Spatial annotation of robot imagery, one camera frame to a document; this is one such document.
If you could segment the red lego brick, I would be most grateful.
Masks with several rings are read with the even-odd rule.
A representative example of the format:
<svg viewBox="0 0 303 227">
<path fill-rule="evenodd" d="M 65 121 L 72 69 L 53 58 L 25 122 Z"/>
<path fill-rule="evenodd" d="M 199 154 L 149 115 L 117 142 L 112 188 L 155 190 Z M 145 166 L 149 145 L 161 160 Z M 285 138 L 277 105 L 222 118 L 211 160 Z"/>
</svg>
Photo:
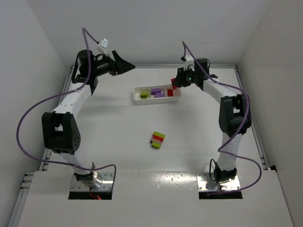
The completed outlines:
<svg viewBox="0 0 303 227">
<path fill-rule="evenodd" d="M 173 89 L 168 89 L 167 95 L 168 95 L 168 97 L 173 97 L 174 96 Z"/>
</svg>

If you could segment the purple lego piece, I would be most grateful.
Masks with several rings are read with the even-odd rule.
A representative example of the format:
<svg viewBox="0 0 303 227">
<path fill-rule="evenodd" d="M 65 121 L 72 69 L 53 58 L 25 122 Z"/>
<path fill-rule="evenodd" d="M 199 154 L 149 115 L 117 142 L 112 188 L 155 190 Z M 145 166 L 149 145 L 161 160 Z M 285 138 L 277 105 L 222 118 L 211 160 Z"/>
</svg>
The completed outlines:
<svg viewBox="0 0 303 227">
<path fill-rule="evenodd" d="M 165 97 L 165 92 L 162 88 L 152 88 L 151 89 L 151 97 L 153 98 L 162 98 Z"/>
</svg>

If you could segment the green square lego brick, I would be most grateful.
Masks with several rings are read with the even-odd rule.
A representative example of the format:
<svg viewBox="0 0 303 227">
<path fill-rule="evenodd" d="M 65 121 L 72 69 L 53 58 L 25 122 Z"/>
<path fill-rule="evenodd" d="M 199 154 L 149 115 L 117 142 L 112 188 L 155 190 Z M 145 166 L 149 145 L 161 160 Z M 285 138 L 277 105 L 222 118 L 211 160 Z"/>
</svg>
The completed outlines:
<svg viewBox="0 0 303 227">
<path fill-rule="evenodd" d="M 141 92 L 140 93 L 140 98 L 141 99 L 148 99 L 149 93 L 148 92 Z"/>
</svg>

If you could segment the green red purple lego stack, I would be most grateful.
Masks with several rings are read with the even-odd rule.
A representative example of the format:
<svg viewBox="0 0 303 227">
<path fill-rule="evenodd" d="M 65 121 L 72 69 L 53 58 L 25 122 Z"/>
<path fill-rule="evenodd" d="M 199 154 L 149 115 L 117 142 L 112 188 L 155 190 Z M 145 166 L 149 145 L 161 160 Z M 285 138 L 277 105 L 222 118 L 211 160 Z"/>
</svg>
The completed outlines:
<svg viewBox="0 0 303 227">
<path fill-rule="evenodd" d="M 164 142 L 165 134 L 155 131 L 150 140 L 151 147 L 154 149 L 160 149 L 162 143 Z"/>
</svg>

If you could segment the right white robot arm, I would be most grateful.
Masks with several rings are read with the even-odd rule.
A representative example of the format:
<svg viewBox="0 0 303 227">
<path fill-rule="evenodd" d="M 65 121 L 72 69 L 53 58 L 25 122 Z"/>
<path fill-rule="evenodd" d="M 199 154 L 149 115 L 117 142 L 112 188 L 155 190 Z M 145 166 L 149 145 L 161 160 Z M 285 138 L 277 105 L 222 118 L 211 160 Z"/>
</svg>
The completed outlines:
<svg viewBox="0 0 303 227">
<path fill-rule="evenodd" d="M 181 57 L 184 66 L 177 70 L 172 85 L 176 87 L 188 87 L 195 84 L 202 91 L 209 94 L 220 106 L 219 127 L 223 133 L 222 145 L 218 149 L 220 153 L 214 162 L 214 171 L 209 177 L 216 183 L 233 180 L 237 174 L 236 156 L 240 141 L 247 129 L 251 126 L 250 108 L 244 94 L 236 94 L 230 87 L 223 85 L 209 70 L 202 70 L 199 65 L 208 63 L 207 59 L 194 60 L 186 55 Z"/>
</svg>

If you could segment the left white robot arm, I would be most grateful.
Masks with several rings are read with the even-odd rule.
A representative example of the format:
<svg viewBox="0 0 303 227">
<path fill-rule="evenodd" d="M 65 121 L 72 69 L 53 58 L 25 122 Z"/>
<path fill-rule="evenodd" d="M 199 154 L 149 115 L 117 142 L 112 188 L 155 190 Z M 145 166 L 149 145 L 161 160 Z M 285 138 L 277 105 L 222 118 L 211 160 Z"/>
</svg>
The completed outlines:
<svg viewBox="0 0 303 227">
<path fill-rule="evenodd" d="M 110 57 L 105 53 L 93 55 L 92 51 L 87 50 L 78 52 L 69 93 L 55 109 L 42 115 L 45 147 L 63 157 L 73 168 L 76 180 L 83 184 L 96 183 L 98 174 L 94 163 L 79 150 L 81 135 L 76 117 L 84 102 L 96 90 L 99 76 L 116 76 L 135 69 L 116 51 L 112 54 Z"/>
</svg>

